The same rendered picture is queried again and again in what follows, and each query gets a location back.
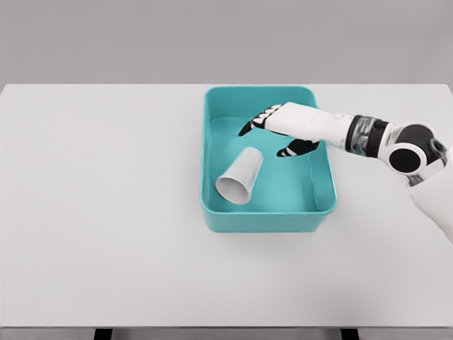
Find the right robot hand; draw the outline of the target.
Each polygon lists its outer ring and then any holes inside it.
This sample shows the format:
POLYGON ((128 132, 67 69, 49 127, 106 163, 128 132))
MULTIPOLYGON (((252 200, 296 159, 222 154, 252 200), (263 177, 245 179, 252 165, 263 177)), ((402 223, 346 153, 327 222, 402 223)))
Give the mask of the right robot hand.
POLYGON ((297 157, 315 151, 323 137, 323 129, 333 116, 326 111, 297 103, 274 105, 261 111, 250 119, 240 130, 244 136, 258 128, 269 130, 278 135, 293 137, 283 149, 277 151, 278 157, 297 157))

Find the white paper cup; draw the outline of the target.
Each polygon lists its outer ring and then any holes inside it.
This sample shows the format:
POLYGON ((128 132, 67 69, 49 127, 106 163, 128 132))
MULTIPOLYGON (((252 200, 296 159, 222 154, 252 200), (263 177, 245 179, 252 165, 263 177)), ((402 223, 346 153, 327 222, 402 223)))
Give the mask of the white paper cup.
POLYGON ((215 181, 215 188, 220 196, 233 204, 247 204, 251 200, 263 160, 260 150, 246 147, 215 181))

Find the teal plastic basket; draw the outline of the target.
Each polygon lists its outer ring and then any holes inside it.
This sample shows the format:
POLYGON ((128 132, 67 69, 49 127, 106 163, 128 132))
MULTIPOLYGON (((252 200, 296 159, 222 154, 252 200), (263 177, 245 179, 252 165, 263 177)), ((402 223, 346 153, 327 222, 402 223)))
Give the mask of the teal plastic basket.
POLYGON ((277 157, 291 139, 266 130, 239 137, 247 121, 273 104, 316 107, 303 86, 215 86, 204 98, 200 202, 215 232, 314 232, 337 203, 325 142, 300 157, 277 157), (263 164, 244 205, 220 196, 215 181, 247 147, 258 149, 263 164))

